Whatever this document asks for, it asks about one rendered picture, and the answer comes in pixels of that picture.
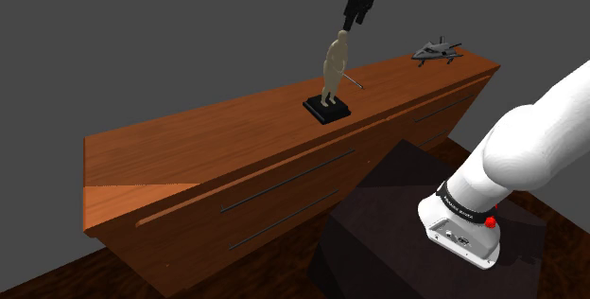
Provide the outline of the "grey toy aeroplane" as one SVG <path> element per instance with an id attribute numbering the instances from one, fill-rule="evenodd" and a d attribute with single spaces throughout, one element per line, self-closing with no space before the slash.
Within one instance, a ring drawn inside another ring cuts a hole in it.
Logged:
<path id="1" fill-rule="evenodd" d="M 426 61 L 432 60 L 447 60 L 447 64 L 450 64 L 455 58 L 462 57 L 456 51 L 458 44 L 450 44 L 445 40 L 444 36 L 439 38 L 437 43 L 427 42 L 420 49 L 418 49 L 411 58 L 415 61 L 419 61 L 419 67 L 422 67 Z"/>

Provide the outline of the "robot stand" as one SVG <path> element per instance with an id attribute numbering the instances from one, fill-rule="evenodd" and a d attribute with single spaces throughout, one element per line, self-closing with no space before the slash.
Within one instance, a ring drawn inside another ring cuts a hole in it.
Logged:
<path id="1" fill-rule="evenodd" d="M 426 236 L 418 203 L 453 172 L 400 141 L 329 215 L 307 270 L 326 299 L 537 299 L 546 224 L 515 203 L 489 270 Z"/>

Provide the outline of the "brown wooden chest of drawers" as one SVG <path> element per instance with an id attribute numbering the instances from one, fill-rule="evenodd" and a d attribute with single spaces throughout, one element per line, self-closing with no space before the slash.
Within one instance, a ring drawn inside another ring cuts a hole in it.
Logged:
<path id="1" fill-rule="evenodd" d="M 440 144 L 497 69 L 403 56 L 351 70 L 328 124 L 310 79 L 88 136 L 84 233 L 173 296 L 343 200 L 399 141 Z"/>

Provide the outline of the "beige figure on black base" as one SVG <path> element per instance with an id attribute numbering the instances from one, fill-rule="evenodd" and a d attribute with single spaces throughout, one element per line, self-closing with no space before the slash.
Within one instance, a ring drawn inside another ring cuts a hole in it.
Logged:
<path id="1" fill-rule="evenodd" d="M 343 78 L 363 89 L 363 86 L 344 73 L 348 63 L 348 34 L 340 30 L 330 44 L 322 66 L 323 86 L 319 95 L 309 97 L 303 106 L 322 124 L 326 125 L 351 114 L 347 104 L 338 97 Z"/>

